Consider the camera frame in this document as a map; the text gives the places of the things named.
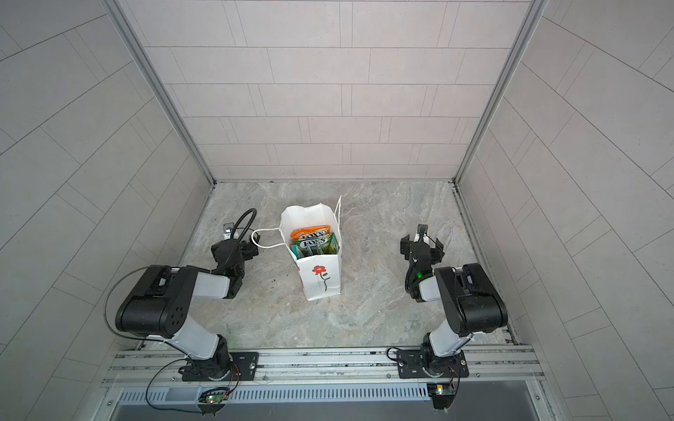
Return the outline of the white paper bag red flower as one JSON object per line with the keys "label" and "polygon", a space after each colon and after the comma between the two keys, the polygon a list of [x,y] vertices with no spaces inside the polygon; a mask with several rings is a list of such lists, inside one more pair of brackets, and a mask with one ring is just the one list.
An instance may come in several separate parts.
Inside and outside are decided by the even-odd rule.
{"label": "white paper bag red flower", "polygon": [[342,202],[287,207],[275,229],[282,241],[268,249],[287,250],[298,270],[305,298],[314,301],[342,293]]}

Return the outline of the green yellow Fox's candy packet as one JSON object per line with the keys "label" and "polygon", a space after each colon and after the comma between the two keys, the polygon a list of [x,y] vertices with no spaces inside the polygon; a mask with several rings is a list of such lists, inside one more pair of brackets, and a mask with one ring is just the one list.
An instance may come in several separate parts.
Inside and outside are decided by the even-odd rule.
{"label": "green yellow Fox's candy packet", "polygon": [[339,251],[339,242],[334,234],[316,239],[295,241],[291,245],[291,252],[297,259],[323,254],[338,254]]}

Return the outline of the orange pink Fox's candy packet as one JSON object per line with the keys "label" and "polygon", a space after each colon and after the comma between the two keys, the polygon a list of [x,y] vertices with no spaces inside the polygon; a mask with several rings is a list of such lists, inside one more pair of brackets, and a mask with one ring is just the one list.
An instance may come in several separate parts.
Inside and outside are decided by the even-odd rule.
{"label": "orange pink Fox's candy packet", "polygon": [[293,241],[303,241],[329,236],[330,234],[331,234],[330,226],[312,226],[300,228],[293,231],[291,233],[291,239]]}

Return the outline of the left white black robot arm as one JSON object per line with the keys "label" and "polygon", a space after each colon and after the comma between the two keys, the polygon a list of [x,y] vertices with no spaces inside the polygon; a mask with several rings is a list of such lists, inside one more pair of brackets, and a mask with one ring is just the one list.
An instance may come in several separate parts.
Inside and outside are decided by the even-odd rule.
{"label": "left white black robot arm", "polygon": [[122,302],[115,316],[118,331],[166,343],[186,356],[179,368],[184,382],[251,381],[259,354],[231,353],[224,336],[190,316],[191,301],[233,299],[242,287],[245,262],[258,256],[252,240],[221,240],[211,247],[214,269],[152,265]]}

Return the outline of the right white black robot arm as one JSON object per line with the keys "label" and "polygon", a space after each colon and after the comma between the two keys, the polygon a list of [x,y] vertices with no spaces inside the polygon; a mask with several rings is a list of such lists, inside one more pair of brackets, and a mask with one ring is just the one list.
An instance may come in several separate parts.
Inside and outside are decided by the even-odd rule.
{"label": "right white black robot arm", "polygon": [[468,375],[461,368],[463,347],[477,333],[492,333],[507,325],[504,301],[478,263],[435,268],[444,257],[444,245],[428,236],[419,224],[414,236],[400,240],[408,261],[405,292],[418,303],[440,302],[445,319],[421,343],[414,372],[427,377]]}

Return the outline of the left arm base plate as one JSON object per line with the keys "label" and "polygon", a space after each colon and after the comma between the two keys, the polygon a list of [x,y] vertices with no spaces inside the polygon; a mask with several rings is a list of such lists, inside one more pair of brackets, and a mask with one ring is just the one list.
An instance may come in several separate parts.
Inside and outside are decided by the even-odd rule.
{"label": "left arm base plate", "polygon": [[252,381],[259,356],[257,352],[216,354],[209,360],[189,361],[178,373],[184,382]]}

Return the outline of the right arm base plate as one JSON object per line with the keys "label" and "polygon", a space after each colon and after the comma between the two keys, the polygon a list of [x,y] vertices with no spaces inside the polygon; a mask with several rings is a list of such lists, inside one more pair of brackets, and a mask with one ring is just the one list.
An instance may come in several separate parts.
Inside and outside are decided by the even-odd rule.
{"label": "right arm base plate", "polygon": [[448,357],[437,357],[432,351],[395,348],[394,358],[401,379],[450,379],[470,376],[464,352]]}

